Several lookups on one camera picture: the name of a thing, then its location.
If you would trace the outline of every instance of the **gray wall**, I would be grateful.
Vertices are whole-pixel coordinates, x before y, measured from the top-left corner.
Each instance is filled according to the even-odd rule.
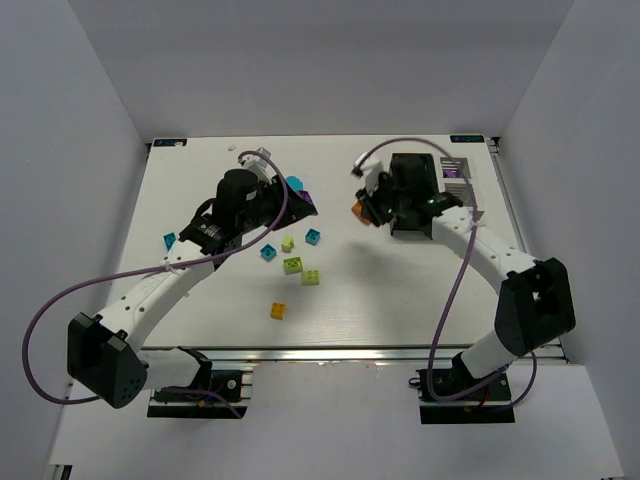
[[[145,139],[502,132],[573,0],[71,0]]]
[[[30,390],[22,335],[58,290],[113,271],[145,152],[65,0],[3,2],[0,64],[0,477],[31,480],[60,408]],[[31,356],[49,392],[66,391],[67,322],[104,292],[76,294],[37,329]]]
[[[640,478],[640,4],[577,0],[502,140],[534,253],[562,259],[587,366],[625,473]]]

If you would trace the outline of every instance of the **purple cable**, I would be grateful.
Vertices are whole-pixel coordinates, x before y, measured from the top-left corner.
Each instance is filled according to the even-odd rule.
[[[242,415],[238,413],[238,411],[233,408],[226,399],[222,398],[216,392],[211,392],[208,390],[192,390],[190,388],[181,388],[181,387],[165,387],[161,389],[162,392],[165,393],[178,393],[178,394],[186,394],[186,395],[207,395],[209,397],[213,397],[218,400],[220,403],[224,404],[237,418],[242,418]]]
[[[171,264],[171,265],[168,265],[168,266],[167,265],[160,265],[160,266],[157,266],[157,267],[147,267],[147,268],[141,268],[139,270],[131,270],[131,271],[128,271],[128,272],[113,273],[111,275],[104,275],[102,277],[92,278],[90,280],[85,280],[84,282],[80,282],[80,283],[77,283],[76,285],[72,285],[71,287],[65,288],[61,292],[59,292],[56,295],[54,295],[53,297],[51,297],[47,301],[47,303],[45,303],[42,307],[40,307],[40,309],[33,316],[31,321],[29,322],[29,325],[27,326],[27,331],[24,334],[24,338],[22,339],[22,368],[24,369],[24,373],[25,373],[25,375],[27,377],[27,381],[29,382],[29,385],[31,385],[31,388],[33,388],[33,390],[38,395],[40,395],[45,400],[47,400],[47,401],[49,401],[51,403],[55,403],[57,405],[80,405],[80,404],[83,404],[83,403],[88,403],[88,402],[93,402],[95,400],[99,400],[99,397],[86,397],[86,398],[76,398],[76,399],[67,399],[67,398],[54,397],[53,395],[50,395],[47,392],[45,392],[42,389],[42,387],[38,384],[38,382],[36,381],[35,377],[33,376],[33,371],[31,370],[31,362],[29,361],[29,342],[31,341],[31,337],[33,335],[34,329],[36,328],[36,325],[38,324],[38,322],[40,321],[42,316],[45,314],[45,312],[49,308],[51,308],[51,306],[54,303],[56,303],[57,301],[61,300],[64,297],[66,297],[70,293],[75,292],[76,290],[80,290],[82,288],[89,287],[89,286],[95,285],[97,283],[110,282],[112,280],[118,280],[120,278],[135,277],[135,276],[138,276],[138,275],[146,275],[146,274],[150,274],[150,273],[162,273],[162,272],[167,271],[168,268],[174,268],[174,269],[178,270],[180,268],[193,267],[195,265],[200,265],[201,263],[214,262],[216,260],[220,260],[222,258],[226,258],[226,257],[229,257],[231,255],[235,255],[236,253],[242,252],[244,250],[247,250],[248,248],[253,247],[256,243],[258,243],[260,240],[262,240],[264,237],[266,237],[276,227],[276,225],[278,225],[278,223],[280,222],[280,220],[282,220],[282,217],[284,216],[284,212],[287,209],[287,203],[289,202],[289,191],[287,190],[287,181],[285,180],[284,175],[282,175],[282,172],[280,172],[280,170],[275,165],[275,163],[273,163],[271,161],[271,159],[269,159],[268,157],[264,156],[260,152],[255,152],[253,150],[247,150],[245,152],[242,152],[240,155],[238,155],[238,159],[241,159],[245,155],[256,155],[256,156],[260,157],[262,160],[264,160],[265,162],[267,162],[271,166],[271,168],[273,168],[273,170],[276,172],[276,175],[278,176],[278,179],[280,180],[280,183],[282,184],[282,191],[283,191],[282,207],[280,208],[280,211],[278,212],[278,216],[271,223],[271,225],[269,225],[264,232],[262,232],[256,238],[254,238],[253,240],[248,242],[246,245],[243,245],[241,247],[235,248],[233,250],[229,250],[228,252],[219,253],[217,255],[213,255],[212,257],[201,258],[201,259],[198,259],[198,260],[189,260],[187,262],[174,263],[174,264]]]
[[[486,387],[487,385],[489,385],[491,382],[493,382],[495,379],[497,379],[505,370],[506,367],[502,367],[498,370],[496,370],[495,372],[493,372],[492,374],[488,375],[487,377],[485,377],[482,381],[478,382],[477,384],[475,384],[473,387],[470,388],[466,388],[458,393],[455,393],[453,395],[446,395],[446,396],[441,396],[438,395],[435,392],[435,389],[433,387],[433,364],[435,362],[435,358],[436,358],[436,350],[438,348],[438,342],[440,341],[440,336],[442,335],[442,331],[444,330],[444,325],[447,321],[447,318],[449,317],[449,312],[451,311],[451,307],[453,306],[453,301],[456,298],[456,295],[458,293],[458,289],[460,288],[460,284],[462,283],[462,278],[464,277],[465,272],[467,271],[467,267],[469,266],[469,263],[471,262],[471,255],[473,254],[473,246],[476,242],[476,236],[478,234],[478,226],[476,224],[477,220],[478,220],[478,202],[476,200],[476,196],[475,196],[475,192],[473,191],[473,188],[471,187],[471,182],[469,181],[469,177],[464,173],[464,169],[461,168],[460,163],[451,156],[451,154],[449,152],[447,152],[444,148],[442,148],[440,145],[438,145],[435,142],[432,142],[431,140],[426,140],[424,138],[420,138],[420,137],[396,137],[396,138],[392,138],[390,140],[386,140],[382,143],[379,143],[378,145],[376,145],[375,147],[373,147],[371,150],[369,150],[358,162],[358,164],[355,166],[355,170],[361,170],[362,165],[364,165],[364,162],[366,162],[369,157],[371,157],[371,155],[373,155],[377,150],[379,150],[382,147],[385,147],[387,145],[390,145],[392,143],[397,143],[397,142],[418,142],[418,143],[422,143],[425,145],[429,145],[432,148],[435,148],[437,151],[439,151],[442,155],[444,155],[445,157],[447,157],[449,160],[451,160],[455,166],[456,166],[456,170],[458,171],[459,175],[462,177],[462,179],[464,180],[465,185],[467,186],[467,190],[469,191],[469,195],[471,198],[471,207],[472,207],[472,215],[471,215],[471,219],[472,219],[472,224],[471,224],[471,235],[469,237],[469,244],[467,245],[467,250],[464,254],[464,258],[462,259],[462,265],[460,266],[460,270],[458,271],[458,275],[456,276],[456,280],[453,283],[453,287],[451,288],[451,292],[449,293],[449,297],[447,298],[447,301],[444,305],[444,308],[442,310],[442,315],[440,315],[440,320],[438,321],[438,325],[436,327],[436,331],[433,334],[433,340],[431,341],[431,348],[429,349],[429,362],[427,364],[427,389],[429,391],[429,395],[431,395],[431,398],[435,399],[437,402],[452,402],[454,400],[459,400],[461,398],[467,397],[470,394],[476,392],[477,390],[480,390],[484,387]],[[533,387],[533,382],[535,381],[535,377],[536,377],[536,372],[537,372],[537,363],[536,363],[536,358],[535,355],[532,352],[532,356],[533,356],[533,361],[534,361],[534,365],[533,365],[533,372],[531,375],[531,379],[529,380],[529,384],[527,385],[527,388],[525,389],[523,395],[521,395],[516,401],[514,401],[511,406],[516,405],[517,403],[520,403],[524,397],[529,393],[529,391],[531,390],[531,387]]]

